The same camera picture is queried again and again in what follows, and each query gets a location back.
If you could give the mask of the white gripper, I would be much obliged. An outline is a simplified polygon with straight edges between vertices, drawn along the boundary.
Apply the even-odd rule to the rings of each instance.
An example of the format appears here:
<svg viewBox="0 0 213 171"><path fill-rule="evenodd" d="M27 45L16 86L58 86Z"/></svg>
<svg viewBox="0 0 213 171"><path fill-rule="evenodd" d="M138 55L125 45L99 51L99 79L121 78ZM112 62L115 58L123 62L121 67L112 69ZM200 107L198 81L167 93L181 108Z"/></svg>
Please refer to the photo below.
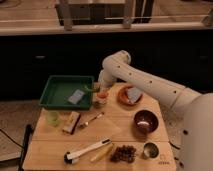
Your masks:
<svg viewBox="0 0 213 171"><path fill-rule="evenodd" d="M100 71L98 83L100 85L101 91L110 89L116 83L116 81L117 79L111 74L109 74L107 71L105 70Z"/></svg>

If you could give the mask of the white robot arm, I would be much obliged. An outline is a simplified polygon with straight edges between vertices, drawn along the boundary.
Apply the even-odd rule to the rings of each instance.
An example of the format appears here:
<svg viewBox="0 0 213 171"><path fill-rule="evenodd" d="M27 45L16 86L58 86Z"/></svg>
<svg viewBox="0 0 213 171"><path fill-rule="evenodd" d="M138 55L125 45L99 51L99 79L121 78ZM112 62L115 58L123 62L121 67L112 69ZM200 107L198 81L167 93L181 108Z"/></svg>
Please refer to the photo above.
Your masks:
<svg viewBox="0 0 213 171"><path fill-rule="evenodd" d="M130 66L131 56L118 51L103 62L98 82L102 90L118 79L126 81L183 116L177 171L213 171L213 93L186 86Z"/></svg>

